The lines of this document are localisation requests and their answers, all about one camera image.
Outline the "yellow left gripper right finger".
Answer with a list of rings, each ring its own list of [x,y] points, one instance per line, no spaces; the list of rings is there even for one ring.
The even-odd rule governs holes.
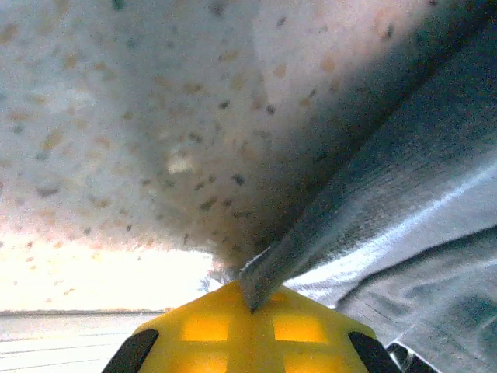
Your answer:
[[[288,288],[252,314],[255,372],[399,372],[376,333]]]

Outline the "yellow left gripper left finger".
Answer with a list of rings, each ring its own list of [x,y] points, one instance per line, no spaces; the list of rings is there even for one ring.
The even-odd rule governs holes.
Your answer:
[[[252,315],[238,282],[133,331],[104,372],[252,372]]]

